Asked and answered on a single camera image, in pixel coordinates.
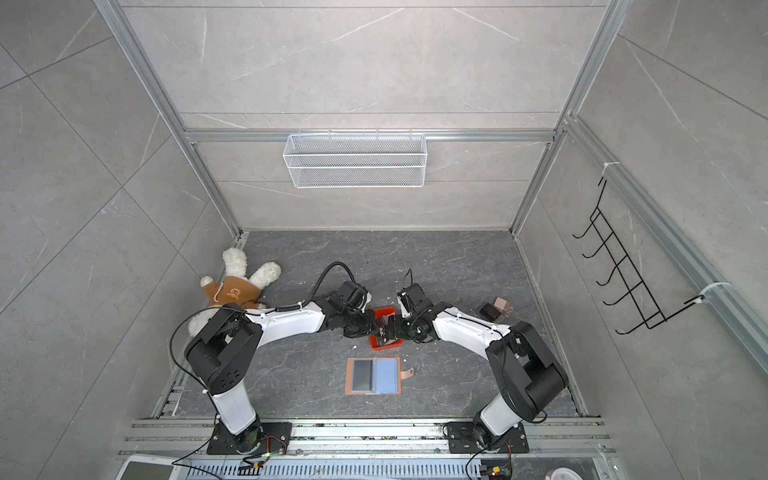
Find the red plastic tray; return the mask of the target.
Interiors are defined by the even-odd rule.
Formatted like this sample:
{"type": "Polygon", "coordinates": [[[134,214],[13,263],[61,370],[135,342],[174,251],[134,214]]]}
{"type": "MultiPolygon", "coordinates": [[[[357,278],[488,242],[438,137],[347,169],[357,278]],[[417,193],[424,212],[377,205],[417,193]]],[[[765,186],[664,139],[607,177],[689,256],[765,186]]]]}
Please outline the red plastic tray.
{"type": "Polygon", "coordinates": [[[383,307],[374,310],[375,328],[369,336],[369,345],[374,351],[395,348],[403,343],[395,335],[395,307],[383,307]]]}

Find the tan leather card holder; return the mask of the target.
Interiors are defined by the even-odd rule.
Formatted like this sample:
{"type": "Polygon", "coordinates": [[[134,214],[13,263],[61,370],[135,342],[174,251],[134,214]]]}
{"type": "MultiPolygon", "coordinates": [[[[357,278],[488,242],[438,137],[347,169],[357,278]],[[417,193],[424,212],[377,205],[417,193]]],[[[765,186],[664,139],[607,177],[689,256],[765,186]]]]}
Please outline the tan leather card holder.
{"type": "Polygon", "coordinates": [[[402,381],[411,378],[413,368],[402,370],[399,358],[349,358],[346,365],[347,396],[399,395],[402,381]]]}

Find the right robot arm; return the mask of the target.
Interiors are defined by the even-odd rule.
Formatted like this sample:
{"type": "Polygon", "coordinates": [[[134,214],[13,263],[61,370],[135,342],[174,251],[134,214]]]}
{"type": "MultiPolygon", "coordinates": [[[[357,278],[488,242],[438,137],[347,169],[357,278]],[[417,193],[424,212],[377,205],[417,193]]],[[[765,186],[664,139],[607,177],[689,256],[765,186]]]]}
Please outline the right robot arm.
{"type": "Polygon", "coordinates": [[[447,302],[434,303],[416,283],[398,292],[397,299],[396,337],[453,343],[488,361],[499,393],[475,415],[479,440],[490,443],[520,422],[536,420],[569,385],[565,369],[527,322],[492,323],[447,302]]]}

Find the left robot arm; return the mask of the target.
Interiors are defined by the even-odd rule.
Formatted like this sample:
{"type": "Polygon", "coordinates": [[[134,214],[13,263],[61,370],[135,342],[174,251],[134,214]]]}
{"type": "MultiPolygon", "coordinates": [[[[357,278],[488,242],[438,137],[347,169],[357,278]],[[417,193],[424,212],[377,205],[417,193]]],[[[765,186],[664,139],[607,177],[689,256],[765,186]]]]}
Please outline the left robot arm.
{"type": "Polygon", "coordinates": [[[258,348],[301,334],[342,328],[365,336],[374,324],[371,294],[352,281],[304,303],[266,310],[218,306],[193,337],[184,357],[202,382],[226,430],[241,435],[259,423],[244,378],[258,348]]]}

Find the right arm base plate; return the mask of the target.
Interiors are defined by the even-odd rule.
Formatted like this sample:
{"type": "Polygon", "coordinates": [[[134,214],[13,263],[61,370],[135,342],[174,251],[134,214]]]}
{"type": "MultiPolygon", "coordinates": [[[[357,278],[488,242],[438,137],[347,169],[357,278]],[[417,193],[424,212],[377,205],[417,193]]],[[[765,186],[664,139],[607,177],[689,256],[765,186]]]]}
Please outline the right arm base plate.
{"type": "Polygon", "coordinates": [[[495,435],[479,421],[448,422],[443,425],[443,434],[452,454],[497,450],[521,454],[530,451],[526,432],[520,423],[502,435],[495,435]]]}

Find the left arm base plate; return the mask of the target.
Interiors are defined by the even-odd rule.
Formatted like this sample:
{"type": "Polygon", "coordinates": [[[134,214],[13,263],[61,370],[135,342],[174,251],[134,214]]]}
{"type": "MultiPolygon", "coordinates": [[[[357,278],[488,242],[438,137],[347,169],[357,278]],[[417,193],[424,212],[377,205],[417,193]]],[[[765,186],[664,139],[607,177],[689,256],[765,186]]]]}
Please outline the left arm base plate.
{"type": "Polygon", "coordinates": [[[232,434],[222,422],[216,423],[207,446],[208,455],[261,455],[285,453],[290,443],[291,422],[257,421],[240,434],[232,434]]]}

